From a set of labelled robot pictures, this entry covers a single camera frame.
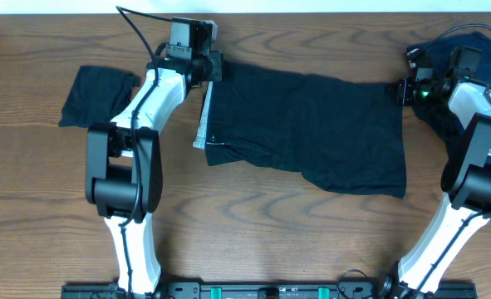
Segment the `black shorts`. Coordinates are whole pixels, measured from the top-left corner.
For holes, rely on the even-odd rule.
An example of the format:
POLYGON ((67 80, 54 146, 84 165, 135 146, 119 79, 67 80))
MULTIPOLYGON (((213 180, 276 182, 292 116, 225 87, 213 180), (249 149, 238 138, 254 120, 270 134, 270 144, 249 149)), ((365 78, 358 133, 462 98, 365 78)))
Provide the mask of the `black shorts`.
POLYGON ((210 166, 246 161, 328 192, 406 192, 402 109, 384 83, 227 61, 209 84, 193 146, 210 166))

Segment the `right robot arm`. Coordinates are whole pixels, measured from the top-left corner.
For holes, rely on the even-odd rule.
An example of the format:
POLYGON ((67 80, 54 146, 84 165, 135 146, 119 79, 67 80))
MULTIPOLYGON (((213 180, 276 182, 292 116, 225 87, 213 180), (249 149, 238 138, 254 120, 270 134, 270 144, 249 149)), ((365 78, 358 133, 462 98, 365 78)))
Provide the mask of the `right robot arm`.
POLYGON ((416 245, 383 278, 379 298, 475 298, 472 282, 443 282, 468 240, 491 220, 491 86, 477 77, 481 52, 456 47, 443 75, 424 48, 406 53, 410 75, 398 85, 397 105, 442 108, 463 129, 449 155, 443 198, 416 245))

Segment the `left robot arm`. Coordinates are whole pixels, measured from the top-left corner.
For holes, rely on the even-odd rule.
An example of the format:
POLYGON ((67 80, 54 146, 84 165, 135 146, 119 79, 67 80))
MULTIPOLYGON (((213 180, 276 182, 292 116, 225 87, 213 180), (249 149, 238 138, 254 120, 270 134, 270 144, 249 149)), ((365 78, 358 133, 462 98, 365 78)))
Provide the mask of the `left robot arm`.
POLYGON ((86 199, 112 236, 120 298, 151 298, 158 291, 153 213, 163 189, 160 133, 193 86, 221 80, 222 62, 221 51, 157 56, 132 102, 87 132, 86 199))

